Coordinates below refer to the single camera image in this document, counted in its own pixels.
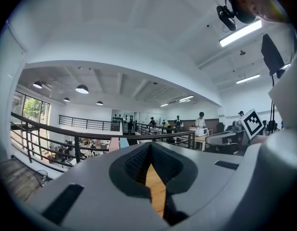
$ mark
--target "man in white shirt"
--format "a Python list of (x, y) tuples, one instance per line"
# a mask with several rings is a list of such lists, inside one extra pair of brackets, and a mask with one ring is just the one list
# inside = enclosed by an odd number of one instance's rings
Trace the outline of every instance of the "man in white shirt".
[(204, 112), (200, 112), (200, 117), (196, 119), (196, 128), (206, 128), (205, 120), (204, 120)]

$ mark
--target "wooden desk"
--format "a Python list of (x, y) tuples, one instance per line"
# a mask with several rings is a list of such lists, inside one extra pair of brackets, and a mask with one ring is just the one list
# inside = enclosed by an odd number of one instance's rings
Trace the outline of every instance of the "wooden desk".
[(207, 135), (195, 136), (195, 143), (196, 143), (195, 150), (203, 151), (205, 149), (205, 139), (206, 139), (206, 137), (207, 137)]

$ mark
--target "tree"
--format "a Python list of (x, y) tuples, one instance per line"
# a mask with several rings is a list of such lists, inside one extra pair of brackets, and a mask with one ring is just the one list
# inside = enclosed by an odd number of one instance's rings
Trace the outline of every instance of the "tree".
[(27, 99), (24, 105), (24, 117), (31, 120), (37, 120), (39, 118), (39, 109), (41, 106), (41, 101), (34, 98)]

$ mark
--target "ceiling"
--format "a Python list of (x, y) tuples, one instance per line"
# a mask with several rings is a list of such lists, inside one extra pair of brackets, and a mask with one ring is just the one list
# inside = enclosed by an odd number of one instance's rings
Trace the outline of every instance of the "ceiling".
[[(286, 25), (263, 22), (260, 30), (222, 48), (219, 40), (230, 34), (216, 13), (216, 6), (223, 3), (224, 0), (31, 0), (26, 18), (32, 20), (31, 26), (39, 38), (29, 42), (28, 37), (23, 37), (23, 44), (24, 48), (31, 51), (38, 42), (47, 41), (49, 35), (62, 25), (66, 29), (69, 25), (81, 27), (96, 21), (124, 25), (143, 34), (151, 33), (152, 40), (165, 40), (191, 59), (200, 75), (208, 75), (219, 91), (237, 88), (236, 81), (246, 77), (256, 74), (268, 76), (260, 52), (261, 39), (265, 33), (273, 39), (284, 62), (290, 62), (293, 31)], [(237, 28), (244, 26), (238, 20), (236, 23)], [(21, 34), (17, 32), (18, 28), (14, 27), (14, 33)], [(96, 34), (102, 37), (103, 32), (97, 31)], [(25, 69), (20, 83), (30, 86), (30, 83), (38, 79), (51, 85), (53, 92), (68, 93), (77, 84), (86, 83), (92, 91), (122, 95), (156, 105), (188, 95), (179, 88), (153, 85), (153, 81), (148, 78), (113, 70), (79, 70), (70, 66)], [(184, 80), (179, 76), (173, 79), (173, 83), (181, 81)]]
[[(32, 84), (37, 80), (42, 81), (49, 88), (35, 88)], [(81, 67), (81, 69), (75, 67), (24, 69), (18, 84), (60, 102), (63, 98), (69, 97), (71, 101), (77, 103), (78, 93), (75, 88), (80, 84), (85, 84), (91, 95), (103, 93), (112, 97), (122, 96), (156, 106), (190, 96), (186, 92), (154, 81), (141, 79), (138, 76), (116, 73), (107, 69), (96, 70), (85, 67)]]

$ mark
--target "fluorescent light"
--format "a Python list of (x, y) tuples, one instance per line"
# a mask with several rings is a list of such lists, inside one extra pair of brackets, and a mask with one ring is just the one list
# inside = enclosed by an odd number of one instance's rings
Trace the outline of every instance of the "fluorescent light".
[(258, 77), (260, 77), (260, 75), (255, 75), (255, 76), (252, 76), (252, 77), (249, 77), (249, 78), (246, 78), (246, 79), (242, 79), (240, 81), (237, 81), (236, 84), (240, 84), (240, 83), (246, 82), (248, 80), (256, 79)]
[(229, 36), (226, 36), (224, 39), (219, 40), (222, 47), (234, 42), (237, 39), (242, 38), (243, 36), (254, 32), (255, 30), (258, 30), (262, 27), (262, 21), (256, 21), (248, 26), (243, 27), (242, 29), (230, 34)]
[(190, 97), (187, 97), (187, 98), (183, 98), (183, 99), (180, 99), (179, 101), (184, 101), (184, 100), (187, 100), (189, 98), (193, 98), (193, 96), (190, 96)]
[(191, 102), (191, 100), (187, 99), (187, 100), (179, 101), (179, 103), (187, 103), (187, 102)]
[(287, 67), (289, 67), (291, 64), (287, 64), (284, 67), (282, 67), (281, 69), (286, 69)]

